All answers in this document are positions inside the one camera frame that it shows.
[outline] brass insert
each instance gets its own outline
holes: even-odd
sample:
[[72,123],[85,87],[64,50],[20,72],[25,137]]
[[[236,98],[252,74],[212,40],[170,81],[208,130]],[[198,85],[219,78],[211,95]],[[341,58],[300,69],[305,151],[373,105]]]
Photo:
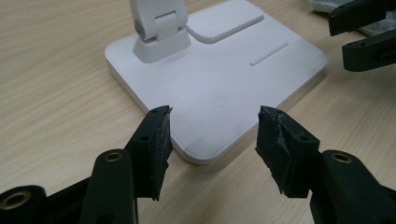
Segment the brass insert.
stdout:
[[108,162],[119,161],[120,159],[122,159],[122,153],[120,152],[110,152],[105,155],[105,161]]
[[336,161],[343,162],[343,163],[351,163],[352,159],[345,154],[342,153],[333,153],[332,158]]
[[0,202],[0,209],[11,210],[17,208],[29,201],[31,196],[32,194],[27,190],[13,193]]

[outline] white base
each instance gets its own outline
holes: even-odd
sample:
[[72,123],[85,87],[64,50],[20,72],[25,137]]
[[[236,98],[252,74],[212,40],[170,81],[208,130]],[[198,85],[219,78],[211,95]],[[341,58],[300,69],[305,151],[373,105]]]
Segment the white base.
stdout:
[[[112,73],[145,112],[174,108],[175,147],[199,164],[212,162],[251,131],[261,105],[295,102],[327,63],[323,52],[265,13],[263,21],[215,44],[191,36],[188,49],[156,63],[136,58],[136,39],[127,36],[106,48]],[[250,64],[260,57],[265,59]]]

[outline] wooden table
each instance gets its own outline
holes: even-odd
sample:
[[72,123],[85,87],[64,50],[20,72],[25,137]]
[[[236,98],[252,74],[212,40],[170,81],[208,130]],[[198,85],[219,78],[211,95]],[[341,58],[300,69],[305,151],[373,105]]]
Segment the wooden table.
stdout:
[[[192,13],[219,2],[186,5]],[[251,2],[329,57],[324,80],[287,112],[321,151],[359,157],[396,189],[396,67],[345,71],[341,46],[364,36],[330,37],[307,0]],[[91,175],[101,152],[125,146],[144,114],[104,50],[133,32],[127,0],[0,0],[0,192],[33,184],[51,195]],[[202,166],[173,152],[160,202],[139,199],[141,223],[312,223],[309,200],[279,194],[254,147]]]

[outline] white stand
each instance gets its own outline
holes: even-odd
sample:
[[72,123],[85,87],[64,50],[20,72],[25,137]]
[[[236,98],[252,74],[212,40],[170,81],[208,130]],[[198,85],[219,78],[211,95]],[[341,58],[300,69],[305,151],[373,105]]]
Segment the white stand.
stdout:
[[[189,24],[210,26],[212,19],[206,13],[222,15],[228,2],[190,15],[188,30]],[[231,17],[251,15],[249,10],[235,11]],[[161,105],[174,108],[172,139],[186,160],[205,164],[224,154],[255,129],[261,105],[295,103],[313,88],[311,84],[326,65],[323,52],[261,13],[263,21],[254,21],[242,30],[233,29],[218,38],[203,36],[213,44],[190,36],[188,49],[156,63],[142,63],[133,54],[137,35],[106,48],[112,73],[145,112]],[[195,31],[204,33],[198,28]]]

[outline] black object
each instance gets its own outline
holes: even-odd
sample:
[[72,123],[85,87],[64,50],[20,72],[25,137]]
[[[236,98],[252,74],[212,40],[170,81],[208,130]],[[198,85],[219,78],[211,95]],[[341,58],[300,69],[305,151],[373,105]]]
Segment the black object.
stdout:
[[[355,0],[329,14],[330,35],[351,32],[386,18],[396,9],[395,0]],[[344,68],[363,72],[396,63],[396,32],[372,36],[343,46]]]
[[306,198],[315,223],[396,223],[396,191],[381,186],[345,152],[318,152],[319,140],[285,112],[262,106],[256,150],[281,192]]
[[136,198],[160,196],[173,149],[171,110],[150,110],[125,149],[102,153],[92,176],[73,186],[49,197],[39,186],[0,194],[0,223],[138,223]]

